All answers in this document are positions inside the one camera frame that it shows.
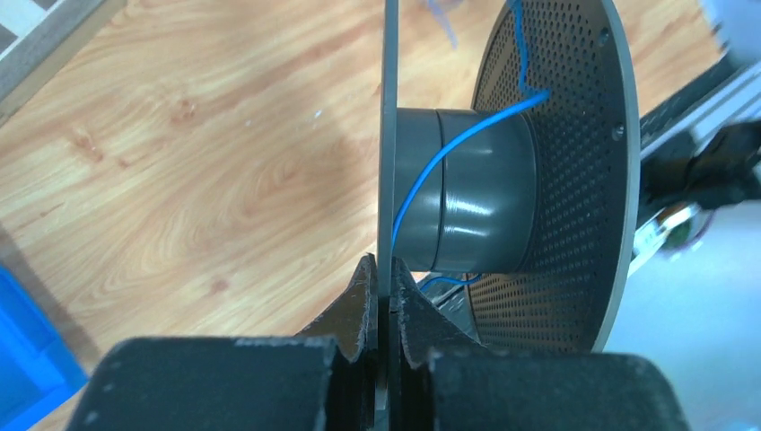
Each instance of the hole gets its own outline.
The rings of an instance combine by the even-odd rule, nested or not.
[[[614,141],[620,141],[621,139],[623,139],[624,138],[624,132],[625,132],[624,125],[621,124],[621,123],[616,124],[613,127],[613,131],[612,131],[613,140]]]
[[[603,27],[602,30],[599,31],[597,43],[602,47],[608,43],[608,39],[610,39],[610,30],[608,30],[608,27]]]

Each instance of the metal sheet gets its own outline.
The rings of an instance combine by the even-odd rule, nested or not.
[[[599,350],[626,281],[639,194],[634,70],[610,0],[523,1],[527,83],[550,100],[529,112],[539,200],[515,274],[469,288],[480,339],[517,349]],[[474,110],[525,98],[506,5],[487,44]]]

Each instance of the metal plate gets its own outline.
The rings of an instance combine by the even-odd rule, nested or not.
[[[537,217],[516,274],[469,288],[481,341],[528,350],[600,350],[632,254],[640,129],[634,70],[610,0],[524,0],[527,84],[549,89],[530,113],[538,141]],[[473,109],[525,99],[509,5],[497,19]]]

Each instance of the white surface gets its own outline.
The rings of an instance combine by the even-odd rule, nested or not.
[[[761,2],[758,0],[702,0],[705,16],[718,27],[721,43],[730,47],[732,57],[741,64],[761,60]]]
[[[32,0],[0,0],[0,25],[23,38],[45,19],[45,9]]]
[[[724,209],[701,247],[660,253],[626,285],[605,350],[654,362],[695,430],[761,427],[759,249],[761,204]]]

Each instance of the perforated metal disc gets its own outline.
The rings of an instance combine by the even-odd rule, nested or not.
[[[539,196],[529,251],[516,274],[469,288],[479,337],[515,349],[604,346],[632,252],[639,186],[634,70],[610,0],[523,0]],[[509,6],[486,45],[473,109],[524,100]]]

